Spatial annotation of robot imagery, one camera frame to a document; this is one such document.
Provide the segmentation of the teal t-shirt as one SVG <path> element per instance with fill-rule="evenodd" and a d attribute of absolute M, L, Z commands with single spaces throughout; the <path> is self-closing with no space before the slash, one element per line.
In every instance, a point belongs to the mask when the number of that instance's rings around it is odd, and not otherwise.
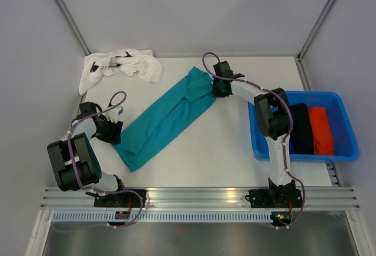
<path fill-rule="evenodd" d="M 121 132 L 113 148 L 129 171 L 135 172 L 188 128 L 216 98 L 212 79 L 193 67 Z"/>

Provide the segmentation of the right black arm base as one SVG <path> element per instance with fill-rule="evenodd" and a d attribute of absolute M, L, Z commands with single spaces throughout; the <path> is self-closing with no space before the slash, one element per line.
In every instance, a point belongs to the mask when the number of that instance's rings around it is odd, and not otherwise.
<path fill-rule="evenodd" d="M 244 198 L 250 203 L 251 208 L 301 208 L 303 205 L 299 189 L 287 193 L 277 193 L 271 189 L 249 190 Z"/>

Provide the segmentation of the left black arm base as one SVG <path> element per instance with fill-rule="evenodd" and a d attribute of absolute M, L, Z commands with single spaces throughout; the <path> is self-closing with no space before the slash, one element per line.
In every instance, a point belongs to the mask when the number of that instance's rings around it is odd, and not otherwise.
<path fill-rule="evenodd" d="M 145 206 L 146 190 L 135 189 L 135 192 L 140 195 L 142 202 L 134 193 L 120 193 L 108 194 L 105 196 L 96 196 L 94 200 L 94 207 L 96 208 L 139 208 Z"/>

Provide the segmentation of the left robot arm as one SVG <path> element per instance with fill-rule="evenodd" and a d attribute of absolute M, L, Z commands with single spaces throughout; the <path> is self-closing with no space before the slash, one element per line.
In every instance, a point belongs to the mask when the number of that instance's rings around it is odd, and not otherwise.
<path fill-rule="evenodd" d="M 108 194 L 108 200 L 117 207 L 127 203 L 128 192 L 115 174 L 102 171 L 90 143 L 92 138 L 109 144 L 121 142 L 123 122 L 119 116 L 123 107 L 105 111 L 93 102 L 79 105 L 79 114 L 72 121 L 67 134 L 47 146 L 56 183 L 62 191 L 93 191 Z"/>

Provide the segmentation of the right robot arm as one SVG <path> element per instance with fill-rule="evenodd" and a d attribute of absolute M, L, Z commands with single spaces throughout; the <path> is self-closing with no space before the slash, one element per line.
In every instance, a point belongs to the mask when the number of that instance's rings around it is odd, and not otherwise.
<path fill-rule="evenodd" d="M 284 187 L 291 183 L 288 143 L 293 128 L 293 117 L 285 90 L 268 90 L 248 81 L 241 73 L 234 74 L 226 61 L 214 64 L 212 95 L 236 95 L 254 106 L 259 132 L 266 138 L 271 163 L 268 199 L 282 206 L 290 198 Z"/>

